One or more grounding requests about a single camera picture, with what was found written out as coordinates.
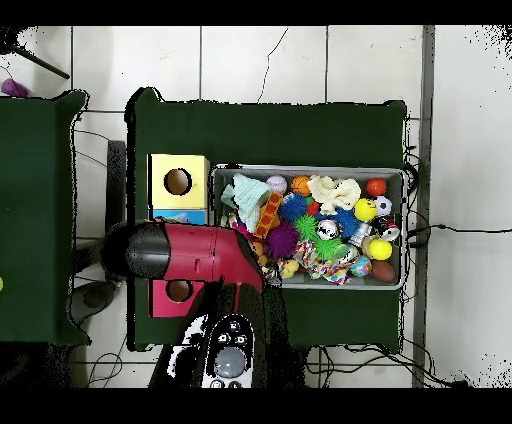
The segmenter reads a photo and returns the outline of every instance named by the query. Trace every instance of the green table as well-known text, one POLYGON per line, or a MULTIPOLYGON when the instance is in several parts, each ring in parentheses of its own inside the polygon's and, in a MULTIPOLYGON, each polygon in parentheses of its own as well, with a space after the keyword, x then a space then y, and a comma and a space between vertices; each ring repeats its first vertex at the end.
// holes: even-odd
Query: green table
MULTIPOLYGON (((292 106, 164 102, 156 90, 137 91, 127 107, 128 149, 134 149, 135 218, 145 219, 149 153, 203 155, 217 163, 402 168, 402 101, 292 106)), ((150 318, 147 286, 138 280, 137 348, 179 344, 185 320, 150 318)), ((398 350, 399 291, 283 290, 292 345, 382 343, 398 350)))
POLYGON ((74 213, 70 130, 86 96, 0 97, 1 342, 88 340, 66 312, 74 213))

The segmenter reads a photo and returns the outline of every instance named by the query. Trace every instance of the pink box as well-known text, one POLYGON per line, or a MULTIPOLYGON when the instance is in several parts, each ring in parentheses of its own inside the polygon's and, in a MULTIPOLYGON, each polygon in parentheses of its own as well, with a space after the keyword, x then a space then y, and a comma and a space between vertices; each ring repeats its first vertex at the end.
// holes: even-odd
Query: pink box
POLYGON ((184 317, 190 311, 194 300, 203 288, 203 281, 190 281, 192 293, 184 302, 175 302, 167 295, 166 280, 152 280, 149 282, 149 316, 152 318, 184 317))

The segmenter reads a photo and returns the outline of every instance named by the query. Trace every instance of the orange toy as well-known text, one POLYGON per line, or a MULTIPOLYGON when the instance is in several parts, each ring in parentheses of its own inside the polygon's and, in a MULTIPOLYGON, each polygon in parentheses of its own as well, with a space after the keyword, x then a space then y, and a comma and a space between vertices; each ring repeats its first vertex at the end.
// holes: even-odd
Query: orange toy
POLYGON ((309 196, 311 194, 311 190, 308 187, 308 181, 309 177, 306 177, 305 175, 295 177, 292 180, 292 191, 304 197, 309 196))
POLYGON ((268 196, 267 203, 265 204, 265 206, 263 206, 261 210, 260 220, 258 221, 256 231, 254 231, 254 235, 256 237, 267 237, 268 230, 272 228, 274 218, 277 214, 277 208, 279 208, 279 205, 281 204, 282 200, 282 194, 275 192, 270 193, 270 196, 268 196))

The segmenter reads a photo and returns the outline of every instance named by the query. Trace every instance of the dog toy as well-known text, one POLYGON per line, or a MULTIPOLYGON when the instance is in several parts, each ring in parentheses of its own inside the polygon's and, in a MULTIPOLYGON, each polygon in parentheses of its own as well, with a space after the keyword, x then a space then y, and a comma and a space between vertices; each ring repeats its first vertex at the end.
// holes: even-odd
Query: dog toy
POLYGON ((382 196, 386 192, 386 181, 382 178, 370 178, 366 181, 366 192, 373 197, 382 196))
POLYGON ((395 279, 395 270, 386 261, 372 262, 372 277, 383 283, 391 283, 395 279))
POLYGON ((318 219, 319 221, 321 221, 322 219, 333 219, 340 225, 340 228, 342 229, 342 238, 346 239, 352 237, 359 229, 361 221, 359 221, 354 216, 354 212, 352 212, 352 210, 346 211, 345 209, 336 208, 336 212, 336 215, 324 215, 321 213, 317 213, 315 214, 315 218, 318 219))
POLYGON ((268 257, 263 253, 263 243, 259 240, 254 240, 249 243, 251 249, 258 256, 258 265, 264 267, 268 262, 268 257))
POLYGON ((366 256, 359 256, 357 261, 349 268, 352 275, 356 277, 365 277, 372 270, 372 263, 366 256))
POLYGON ((389 215, 391 213, 391 200, 384 196, 377 196, 373 201, 377 208, 377 216, 389 215))
POLYGON ((289 258, 293 255, 299 233, 289 222, 282 222, 268 232, 265 252, 270 253, 273 258, 289 258))
POLYGON ((348 251, 348 246, 341 243, 340 239, 316 240, 314 245, 316 253, 322 261, 340 258, 348 251))
POLYGON ((277 213, 282 220, 295 222, 297 218, 306 213, 306 201, 298 194, 287 194, 283 197, 277 213))
POLYGON ((283 196, 279 193, 271 193, 268 196, 267 204, 261 209, 260 219, 254 232, 256 237, 265 238, 267 236, 282 200, 283 196))
POLYGON ((308 187, 309 177, 300 175, 292 180, 291 189, 294 193, 300 194, 301 196, 309 196, 311 190, 308 187))
POLYGON ((333 180, 313 175, 307 184, 313 199, 322 204, 320 212, 326 215, 336 215, 336 206, 345 210, 352 209, 361 196, 361 188, 352 178, 333 180))
POLYGON ((267 185, 274 193, 284 194, 288 188, 286 180, 281 175, 273 175, 267 179, 267 185))
POLYGON ((340 229, 336 221, 324 219, 317 224, 316 233, 321 240, 332 240, 340 235, 340 229))
POLYGON ((311 240, 297 244, 293 257, 307 270, 313 280, 322 277, 338 285, 348 281, 347 270, 331 261, 322 261, 311 240))
POLYGON ((375 202, 371 199, 359 199, 354 206, 354 215, 359 221, 371 221, 377 215, 375 202))
POLYGON ((302 215, 295 220, 295 229, 299 232, 300 240, 313 240, 318 238, 316 233, 316 220, 312 216, 302 215))
POLYGON ((281 274, 281 278, 283 280, 287 280, 288 278, 292 278, 293 275, 299 269, 299 262, 296 259, 286 259, 278 261, 279 263, 279 273, 281 274))
POLYGON ((372 256, 372 259, 379 261, 385 261, 393 253, 393 247, 389 241, 385 240, 372 240, 368 245, 368 253, 372 256))
POLYGON ((260 216, 260 207, 267 201, 270 189, 264 182, 248 178, 242 174, 235 174, 233 182, 234 187, 227 185, 221 198, 229 199, 229 196, 233 196, 238 216, 247 230, 254 233, 260 216))

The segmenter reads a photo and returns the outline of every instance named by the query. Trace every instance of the red ball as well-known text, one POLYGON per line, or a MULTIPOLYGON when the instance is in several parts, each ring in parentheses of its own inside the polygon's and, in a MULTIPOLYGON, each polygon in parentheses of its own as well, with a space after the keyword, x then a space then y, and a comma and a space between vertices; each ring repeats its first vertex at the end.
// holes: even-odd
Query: red ball
POLYGON ((373 197, 382 196, 386 192, 386 181, 382 178, 370 178, 366 182, 366 192, 373 197))

